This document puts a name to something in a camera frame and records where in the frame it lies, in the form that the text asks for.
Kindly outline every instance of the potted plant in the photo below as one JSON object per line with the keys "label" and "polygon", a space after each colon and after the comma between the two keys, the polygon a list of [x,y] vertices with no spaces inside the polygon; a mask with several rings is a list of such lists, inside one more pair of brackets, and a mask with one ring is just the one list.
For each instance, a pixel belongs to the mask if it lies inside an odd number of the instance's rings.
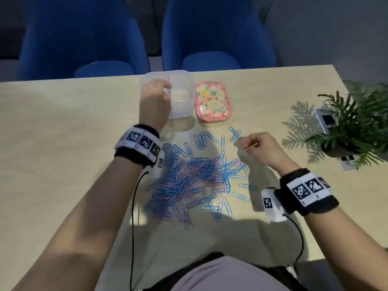
{"label": "potted plant", "polygon": [[346,100],[337,91],[336,96],[320,94],[330,107],[327,113],[336,119],[329,134],[320,133],[306,139],[321,146],[330,157],[358,154],[356,168],[378,164],[380,154],[388,151],[388,86],[371,88],[357,84]]}

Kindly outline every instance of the blue chair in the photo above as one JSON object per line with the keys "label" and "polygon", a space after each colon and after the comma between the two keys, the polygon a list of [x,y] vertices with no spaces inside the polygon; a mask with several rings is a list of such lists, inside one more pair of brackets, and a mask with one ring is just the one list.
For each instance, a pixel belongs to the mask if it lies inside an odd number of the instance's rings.
{"label": "blue chair", "polygon": [[276,66],[274,47],[251,0],[168,0],[162,60],[165,71]]}
{"label": "blue chair", "polygon": [[124,0],[30,0],[19,79],[144,74],[149,60]]}

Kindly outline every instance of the wristband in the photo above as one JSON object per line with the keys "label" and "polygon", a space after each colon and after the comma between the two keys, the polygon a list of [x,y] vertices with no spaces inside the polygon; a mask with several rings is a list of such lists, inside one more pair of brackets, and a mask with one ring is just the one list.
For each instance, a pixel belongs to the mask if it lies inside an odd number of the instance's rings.
{"label": "wristband", "polygon": [[283,176],[275,196],[288,214],[296,210],[302,216],[325,213],[339,205],[328,183],[305,168]]}
{"label": "wristband", "polygon": [[154,165],[161,150],[159,133],[145,124],[127,130],[115,145],[114,156],[121,156],[143,167]]}

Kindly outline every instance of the hand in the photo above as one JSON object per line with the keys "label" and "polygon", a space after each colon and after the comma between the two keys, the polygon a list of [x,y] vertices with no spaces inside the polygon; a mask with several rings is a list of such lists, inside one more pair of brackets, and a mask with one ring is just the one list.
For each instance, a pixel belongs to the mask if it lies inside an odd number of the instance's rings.
{"label": "hand", "polygon": [[300,168],[279,146],[270,133],[255,133],[240,138],[240,145],[260,163],[273,168],[282,177]]}
{"label": "hand", "polygon": [[139,123],[162,131],[171,111],[171,99],[163,88],[171,89],[171,84],[162,79],[153,79],[143,85],[140,96]]}

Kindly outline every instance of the plant pot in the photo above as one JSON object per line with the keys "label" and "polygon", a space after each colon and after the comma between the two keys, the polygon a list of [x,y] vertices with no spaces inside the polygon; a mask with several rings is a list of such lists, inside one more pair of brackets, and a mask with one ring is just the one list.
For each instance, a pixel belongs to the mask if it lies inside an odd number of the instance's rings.
{"label": "plant pot", "polygon": [[337,141],[334,148],[331,145],[325,147],[323,144],[321,145],[322,152],[329,157],[342,157],[354,154],[361,154],[358,148],[352,144],[345,145],[341,141]]}

